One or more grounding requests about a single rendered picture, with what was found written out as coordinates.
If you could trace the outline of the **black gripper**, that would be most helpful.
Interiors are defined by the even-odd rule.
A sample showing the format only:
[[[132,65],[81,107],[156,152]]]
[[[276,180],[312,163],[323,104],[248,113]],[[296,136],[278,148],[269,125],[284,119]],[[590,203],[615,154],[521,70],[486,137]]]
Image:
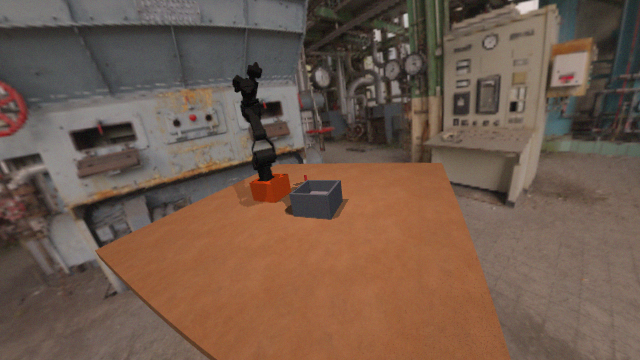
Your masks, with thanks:
[[[262,73],[262,68],[259,67],[259,65],[257,64],[257,62],[254,62],[253,66],[252,65],[248,65],[248,69],[247,69],[247,75],[249,76],[249,80],[252,80],[254,82],[254,88],[255,88],[255,94],[257,96],[257,91],[258,91],[258,82],[255,81],[255,79],[260,78],[261,77],[261,73]]]

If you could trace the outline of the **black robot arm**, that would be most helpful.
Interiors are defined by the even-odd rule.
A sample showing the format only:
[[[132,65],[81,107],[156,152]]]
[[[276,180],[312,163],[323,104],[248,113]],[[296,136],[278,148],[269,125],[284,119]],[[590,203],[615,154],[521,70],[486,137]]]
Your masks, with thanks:
[[[271,163],[275,162],[276,152],[275,145],[272,143],[267,137],[266,130],[263,129],[261,124],[261,108],[259,104],[258,98],[256,98],[254,82],[249,80],[248,78],[242,78],[238,75],[233,79],[233,88],[235,92],[240,92],[243,97],[241,101],[241,113],[246,118],[246,122],[250,123],[252,127],[254,141],[251,147],[252,152],[252,165],[254,170],[258,170],[259,180],[258,181],[269,181],[274,178],[272,176],[272,172],[270,167],[272,167]],[[236,88],[237,87],[237,88]],[[254,106],[254,104],[258,104],[258,106]],[[244,106],[244,109],[243,109]],[[266,140],[269,144],[272,145],[271,148],[262,149],[260,151],[253,152],[255,141]],[[257,166],[256,166],[257,165]]]

